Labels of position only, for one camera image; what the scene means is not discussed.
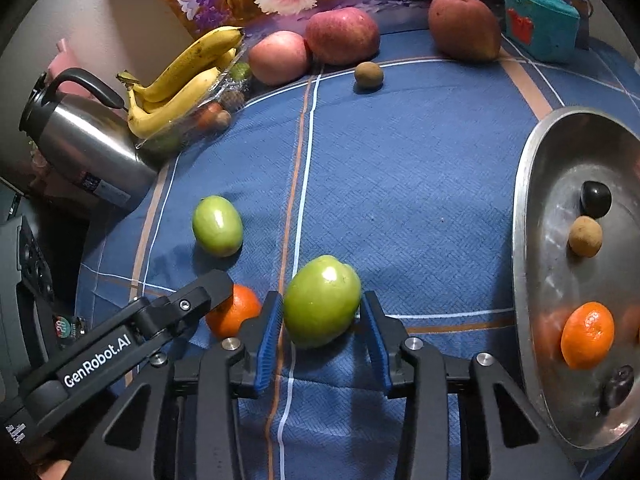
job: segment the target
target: purple flower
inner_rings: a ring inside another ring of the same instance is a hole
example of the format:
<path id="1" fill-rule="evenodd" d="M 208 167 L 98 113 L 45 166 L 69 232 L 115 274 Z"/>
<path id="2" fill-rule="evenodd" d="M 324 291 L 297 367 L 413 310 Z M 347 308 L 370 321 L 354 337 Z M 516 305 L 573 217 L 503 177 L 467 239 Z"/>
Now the purple flower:
<path id="1" fill-rule="evenodd" d="M 228 18 L 226 12 L 216 8 L 219 2 L 220 0 L 197 0 L 200 8 L 194 16 L 194 21 L 199 31 L 217 28 Z"/>

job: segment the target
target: silver bolt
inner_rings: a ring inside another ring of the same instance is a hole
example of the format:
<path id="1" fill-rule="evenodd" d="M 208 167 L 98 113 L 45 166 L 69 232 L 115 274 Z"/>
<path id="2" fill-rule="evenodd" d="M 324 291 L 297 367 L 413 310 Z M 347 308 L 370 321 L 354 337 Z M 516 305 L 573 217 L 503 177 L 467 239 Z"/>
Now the silver bolt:
<path id="1" fill-rule="evenodd" d="M 237 337 L 227 337 L 226 339 L 223 339 L 220 344 L 225 350 L 237 350 L 240 348 L 241 343 Z"/>
<path id="2" fill-rule="evenodd" d="M 159 368 L 166 364 L 166 354 L 164 352 L 158 352 L 157 354 L 153 354 L 149 358 L 149 364 L 151 364 L 154 368 Z"/>
<path id="3" fill-rule="evenodd" d="M 404 340 L 404 346 L 406 346 L 409 350 L 419 350 L 424 346 L 422 339 L 418 337 L 408 337 Z"/>
<path id="4" fill-rule="evenodd" d="M 478 361 L 478 364 L 481 366 L 491 366 L 495 363 L 495 357 L 487 352 L 480 352 L 476 356 L 476 361 Z"/>

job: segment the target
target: apple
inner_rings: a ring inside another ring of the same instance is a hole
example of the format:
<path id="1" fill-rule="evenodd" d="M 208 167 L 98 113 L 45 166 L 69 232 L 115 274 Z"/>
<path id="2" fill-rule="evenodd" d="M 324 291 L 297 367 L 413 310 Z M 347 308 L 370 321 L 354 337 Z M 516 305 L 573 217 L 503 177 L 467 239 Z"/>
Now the apple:
<path id="1" fill-rule="evenodd" d="M 207 196 L 193 212 L 191 228 L 209 253 L 225 258 L 242 245 L 242 219 L 234 205 L 221 196 Z"/>
<path id="2" fill-rule="evenodd" d="M 284 294 L 284 324 L 299 348 L 317 348 L 348 329 L 360 304 L 360 279 L 333 256 L 311 260 Z"/>
<path id="3" fill-rule="evenodd" d="M 350 65 L 376 55 L 380 30 L 366 12 L 346 7 L 314 14 L 306 24 L 305 39 L 321 62 Z"/>
<path id="4" fill-rule="evenodd" d="M 429 29 L 436 46 L 460 61 L 492 61 L 500 52 L 498 20 L 480 0 L 433 0 Z"/>
<path id="5" fill-rule="evenodd" d="M 251 72 L 258 81 L 269 86 L 298 79 L 310 66 L 311 52 L 305 39 L 288 30 L 268 35 L 249 51 Z"/>

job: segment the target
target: tablecloth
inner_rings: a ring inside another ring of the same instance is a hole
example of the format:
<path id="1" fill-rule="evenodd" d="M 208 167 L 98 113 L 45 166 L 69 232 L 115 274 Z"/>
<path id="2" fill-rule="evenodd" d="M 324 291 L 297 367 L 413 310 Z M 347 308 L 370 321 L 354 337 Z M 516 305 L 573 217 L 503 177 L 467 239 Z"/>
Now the tablecloth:
<path id="1" fill-rule="evenodd" d="M 640 132 L 640 76 L 597 40 L 568 65 L 549 66 L 504 38 L 500 59 L 478 66 L 444 59 L 426 30 L 383 36 L 375 61 L 385 71 L 378 92 L 354 92 L 353 70 L 318 67 L 171 160 L 133 213 L 96 210 L 77 313 L 95 326 L 131 298 L 175 290 L 213 267 L 264 298 L 332 254 L 411 334 L 447 354 L 491 352 L 519 378 L 511 216 L 524 143 L 564 105 L 599 108 Z M 232 261 L 194 243 L 192 211 L 212 194 L 231 200 L 244 222 Z M 210 344 L 203 321 L 192 343 Z M 270 389 L 240 403 L 247 478 L 392 478 L 404 401 L 382 396 L 367 360 L 353 330 L 315 351 L 285 339 Z M 610 458 L 577 466 L 597 478 Z"/>

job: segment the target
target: metal pan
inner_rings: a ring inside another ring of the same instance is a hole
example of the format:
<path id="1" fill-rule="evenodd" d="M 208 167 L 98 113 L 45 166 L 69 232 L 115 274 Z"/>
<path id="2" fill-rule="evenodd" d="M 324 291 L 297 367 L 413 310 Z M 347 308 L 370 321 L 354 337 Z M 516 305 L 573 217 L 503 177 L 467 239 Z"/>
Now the metal pan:
<path id="1" fill-rule="evenodd" d="M 610 211 L 598 220 L 603 244 L 594 258 L 567 247 L 585 180 L 612 193 Z M 613 117 L 567 107 L 533 129 L 516 176 L 513 288 L 529 399 L 571 459 L 602 453 L 640 416 L 640 140 Z M 571 370 L 560 336 L 569 314 L 587 301 L 609 307 L 616 336 L 603 362 Z M 638 380 L 621 406 L 603 413 L 602 385 L 622 365 Z"/>

